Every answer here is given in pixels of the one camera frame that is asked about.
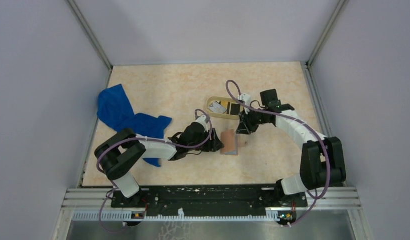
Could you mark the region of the tan leather card holder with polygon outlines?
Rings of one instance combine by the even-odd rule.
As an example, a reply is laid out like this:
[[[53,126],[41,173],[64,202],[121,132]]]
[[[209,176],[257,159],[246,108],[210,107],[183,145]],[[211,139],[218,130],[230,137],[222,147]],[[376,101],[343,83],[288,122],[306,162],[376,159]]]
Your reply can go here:
[[[237,135],[233,129],[221,132],[221,143],[224,145],[220,149],[220,153],[225,156],[238,155],[238,140]]]

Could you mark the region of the beige oval tray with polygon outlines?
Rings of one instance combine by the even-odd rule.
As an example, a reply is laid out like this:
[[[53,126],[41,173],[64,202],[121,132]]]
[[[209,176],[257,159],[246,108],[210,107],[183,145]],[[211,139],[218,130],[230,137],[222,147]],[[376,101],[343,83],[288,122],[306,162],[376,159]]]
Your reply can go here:
[[[226,112],[224,114],[216,114],[216,113],[212,113],[209,109],[208,109],[208,105],[213,102],[216,101],[218,102],[220,105],[222,105],[223,107],[226,108]],[[226,98],[226,97],[218,97],[218,96],[212,96],[210,98],[208,98],[205,106],[206,106],[206,112],[209,116],[214,117],[214,118],[220,118],[220,119],[227,119],[227,120],[238,120],[239,119],[239,114],[243,111],[243,107],[241,106],[241,112],[238,115],[229,115],[229,107],[230,107],[230,103],[235,103],[237,104],[234,100],[232,100],[231,98]]]

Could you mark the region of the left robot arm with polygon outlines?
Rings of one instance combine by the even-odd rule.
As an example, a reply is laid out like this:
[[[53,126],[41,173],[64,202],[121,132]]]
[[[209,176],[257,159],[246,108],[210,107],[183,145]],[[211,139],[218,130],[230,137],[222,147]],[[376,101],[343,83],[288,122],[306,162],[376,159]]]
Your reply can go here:
[[[124,202],[136,207],[141,204],[143,194],[130,170],[139,160],[177,161],[191,151],[217,152],[223,146],[214,128],[196,121],[167,139],[144,137],[126,128],[100,145],[94,156],[98,169],[122,193]]]

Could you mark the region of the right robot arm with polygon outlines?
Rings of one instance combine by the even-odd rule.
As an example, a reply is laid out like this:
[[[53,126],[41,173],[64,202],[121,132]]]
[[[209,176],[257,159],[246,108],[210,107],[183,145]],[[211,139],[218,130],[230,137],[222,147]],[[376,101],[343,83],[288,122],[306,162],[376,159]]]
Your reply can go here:
[[[337,137],[326,137],[307,125],[290,104],[282,104],[276,90],[260,93],[263,109],[252,110],[250,96],[238,96],[243,110],[239,113],[237,134],[250,135],[260,125],[272,124],[282,130],[301,150],[299,172],[277,181],[275,202],[287,206],[294,194],[330,184],[340,184],[346,179],[346,170],[341,141]]]

